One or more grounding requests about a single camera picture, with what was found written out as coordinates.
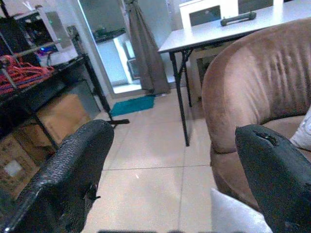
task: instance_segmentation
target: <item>doorway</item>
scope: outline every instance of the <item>doorway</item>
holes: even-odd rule
[[[114,94],[141,90],[135,54],[117,0],[80,0]]]

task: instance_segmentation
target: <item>curtain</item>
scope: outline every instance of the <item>curtain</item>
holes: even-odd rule
[[[137,0],[125,0],[129,34],[140,72],[141,88],[158,95],[170,91],[158,47],[149,30]]]

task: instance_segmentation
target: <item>brown armchair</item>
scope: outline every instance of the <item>brown armchair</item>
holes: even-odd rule
[[[246,36],[209,66],[202,87],[218,189],[259,209],[235,146],[237,126],[260,124],[290,138],[311,105],[311,18]],[[311,152],[301,150],[311,161]]]

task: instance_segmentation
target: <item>white table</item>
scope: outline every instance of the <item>white table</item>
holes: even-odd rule
[[[287,23],[297,19],[311,17],[311,0],[293,0],[282,5],[257,10],[256,13],[257,17],[254,20],[234,23],[224,27],[220,25],[220,20],[217,20],[200,24],[189,29],[173,31],[159,49],[159,53],[170,53],[186,146],[189,146],[189,138],[180,92],[180,80],[182,74],[184,73],[187,84],[189,106],[191,107],[186,62],[188,61],[192,51],[195,48],[236,40],[264,28]],[[179,52],[182,53],[182,62],[180,68],[178,69],[175,54]]]

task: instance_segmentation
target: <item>teal mat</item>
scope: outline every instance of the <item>teal mat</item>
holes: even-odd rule
[[[111,115],[113,117],[138,112],[141,110],[146,110],[153,108],[155,97],[154,96],[144,96],[136,99],[131,99],[127,101],[118,102],[113,106],[111,110]]]

